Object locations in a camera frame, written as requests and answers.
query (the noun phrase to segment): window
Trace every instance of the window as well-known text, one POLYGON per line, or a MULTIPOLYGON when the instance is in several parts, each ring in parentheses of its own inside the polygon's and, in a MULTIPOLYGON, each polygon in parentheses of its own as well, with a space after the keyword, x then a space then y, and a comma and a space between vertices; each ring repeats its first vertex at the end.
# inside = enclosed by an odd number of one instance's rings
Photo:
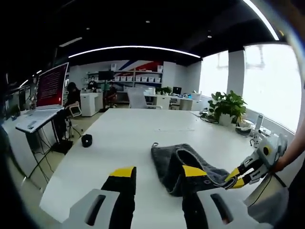
POLYGON ((229 53, 220 52, 207 56, 201 63, 199 92, 211 97, 212 93, 225 92, 228 86, 229 53))
POLYGON ((301 78, 292 48, 283 44, 245 47, 243 98, 247 107, 296 131, 301 108, 301 78))

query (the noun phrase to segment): ceiling light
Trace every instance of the ceiling light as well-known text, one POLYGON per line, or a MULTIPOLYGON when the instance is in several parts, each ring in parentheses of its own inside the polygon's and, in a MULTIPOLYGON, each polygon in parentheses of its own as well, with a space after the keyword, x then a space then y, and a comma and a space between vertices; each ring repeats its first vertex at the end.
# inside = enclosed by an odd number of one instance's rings
POLYGON ((208 38, 212 38, 212 34, 210 30, 208 30, 208 38))
POLYGON ((95 52, 95 51, 101 51, 101 50, 107 50, 107 49, 121 49, 121 48, 159 49, 159 50, 172 51, 172 52, 182 53, 182 54, 185 54, 185 55, 201 58, 198 55, 191 54, 191 53, 188 53, 188 52, 179 51, 179 50, 175 50, 175 49, 167 49, 167 48, 153 47, 153 46, 142 46, 142 45, 124 45, 124 46, 113 46, 113 47, 105 47, 105 48, 100 48, 100 49, 92 49, 92 50, 88 50, 88 51, 85 51, 85 52, 80 52, 80 53, 74 54, 72 56, 69 56, 69 58, 74 57, 74 56, 79 56, 79 55, 89 53, 89 52, 95 52))
POLYGON ((27 81, 29 80, 24 81, 19 87, 22 87, 27 81))
POLYGON ((77 41, 79 41, 79 40, 81 40, 81 39, 82 39, 82 37, 75 38, 75 39, 73 39, 73 40, 71 40, 71 41, 69 41, 69 42, 66 42, 66 43, 64 43, 64 44, 61 44, 59 47, 65 47, 65 46, 67 46, 67 45, 69 45, 69 44, 72 44, 72 43, 74 43, 74 42, 77 42, 77 41))
POLYGON ((263 21, 267 29, 270 31, 271 35, 273 38, 278 41, 279 38, 275 32, 275 30, 272 28, 272 25, 269 23, 267 18, 262 14, 262 12, 250 1, 250 0, 243 0, 258 16, 259 18, 263 21))

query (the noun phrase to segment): laptop keyboard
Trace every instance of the laptop keyboard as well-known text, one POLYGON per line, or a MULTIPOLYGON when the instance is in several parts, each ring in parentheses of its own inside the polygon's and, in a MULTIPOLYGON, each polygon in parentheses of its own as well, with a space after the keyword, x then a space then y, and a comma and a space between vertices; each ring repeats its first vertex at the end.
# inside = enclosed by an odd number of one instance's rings
POLYGON ((29 114, 27 116, 27 118, 31 118, 31 119, 43 119, 43 118, 46 118, 46 117, 54 114, 57 111, 58 111, 58 109, 50 109, 50 110, 43 110, 43 111, 36 110, 32 114, 29 114))

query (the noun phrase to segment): laptop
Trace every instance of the laptop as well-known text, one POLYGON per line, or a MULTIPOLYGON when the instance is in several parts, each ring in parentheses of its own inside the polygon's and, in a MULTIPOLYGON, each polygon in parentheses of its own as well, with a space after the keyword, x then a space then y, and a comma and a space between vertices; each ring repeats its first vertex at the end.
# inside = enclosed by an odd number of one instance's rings
POLYGON ((63 109, 63 88, 68 65, 64 63, 38 76, 36 109, 28 111, 16 124, 16 129, 33 133, 63 109))

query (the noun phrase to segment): white flower pot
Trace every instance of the white flower pot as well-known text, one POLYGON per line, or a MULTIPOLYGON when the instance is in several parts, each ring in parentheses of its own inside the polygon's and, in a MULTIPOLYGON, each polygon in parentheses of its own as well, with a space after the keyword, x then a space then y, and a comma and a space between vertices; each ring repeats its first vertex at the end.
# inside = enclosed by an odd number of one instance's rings
POLYGON ((224 126, 230 126, 233 116, 230 117, 229 114, 221 114, 219 117, 219 124, 224 126))

